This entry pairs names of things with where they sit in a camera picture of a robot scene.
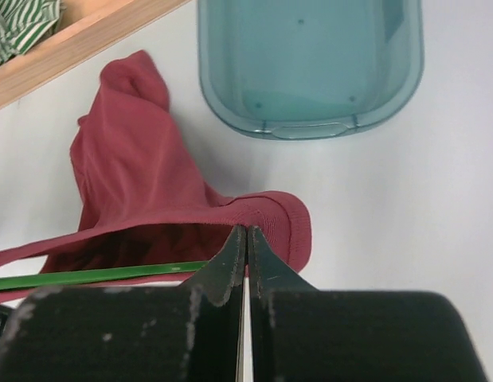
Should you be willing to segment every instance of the red cloth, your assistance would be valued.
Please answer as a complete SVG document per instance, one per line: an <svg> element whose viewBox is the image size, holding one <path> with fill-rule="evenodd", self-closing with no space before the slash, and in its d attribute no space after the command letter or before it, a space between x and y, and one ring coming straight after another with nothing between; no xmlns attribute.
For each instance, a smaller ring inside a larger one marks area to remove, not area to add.
<svg viewBox="0 0 493 382"><path fill-rule="evenodd" d="M305 266L311 227L304 204L288 193L223 197L210 188L184 147L166 85L144 51L112 61L100 80L71 146L83 201L78 232L0 251L0 266L39 255L49 255L42 273L210 259L235 224L259 226L281 259L296 271ZM0 302L27 293L2 292Z"/></svg>

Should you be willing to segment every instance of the wooden box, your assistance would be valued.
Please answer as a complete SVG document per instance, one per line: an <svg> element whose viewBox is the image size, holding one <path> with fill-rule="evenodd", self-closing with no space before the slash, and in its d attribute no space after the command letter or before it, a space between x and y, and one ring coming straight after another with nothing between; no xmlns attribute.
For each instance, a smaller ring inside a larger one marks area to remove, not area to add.
<svg viewBox="0 0 493 382"><path fill-rule="evenodd" d="M0 108L189 0L63 0L60 32L0 66Z"/></svg>

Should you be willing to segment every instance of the white table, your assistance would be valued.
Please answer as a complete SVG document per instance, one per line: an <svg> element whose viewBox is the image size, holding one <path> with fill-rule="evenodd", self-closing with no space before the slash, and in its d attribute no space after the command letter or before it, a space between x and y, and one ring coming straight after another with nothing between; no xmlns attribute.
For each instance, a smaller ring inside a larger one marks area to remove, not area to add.
<svg viewBox="0 0 493 382"><path fill-rule="evenodd" d="M493 0L424 1L424 24L423 80L393 119L345 138L269 142L230 130L207 107L196 2L183 6L0 111L0 249L76 230L76 119L102 67L145 49L212 186L305 201L314 247L303 277L320 288L445 294L493 381ZM42 261L0 276L34 273Z"/></svg>

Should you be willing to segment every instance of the green strip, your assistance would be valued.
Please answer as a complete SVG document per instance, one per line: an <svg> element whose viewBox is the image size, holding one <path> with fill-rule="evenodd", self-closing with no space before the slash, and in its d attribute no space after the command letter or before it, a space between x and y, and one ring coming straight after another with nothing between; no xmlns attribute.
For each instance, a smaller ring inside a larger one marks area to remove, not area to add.
<svg viewBox="0 0 493 382"><path fill-rule="evenodd" d="M0 290L30 289L47 285L76 285L102 283L137 277L168 275L174 273L195 272L207 264L206 261L188 263L171 263L159 265L140 265L137 267L121 267L95 269L90 271L44 273L0 278Z"/></svg>

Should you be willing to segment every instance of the wooden edge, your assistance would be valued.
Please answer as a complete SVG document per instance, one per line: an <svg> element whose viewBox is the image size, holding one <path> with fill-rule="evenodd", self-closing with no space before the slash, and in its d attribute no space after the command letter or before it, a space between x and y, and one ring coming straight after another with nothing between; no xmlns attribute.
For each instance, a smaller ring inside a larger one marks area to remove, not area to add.
<svg viewBox="0 0 493 382"><path fill-rule="evenodd" d="M115 0L0 67L0 108L189 0Z"/></svg>

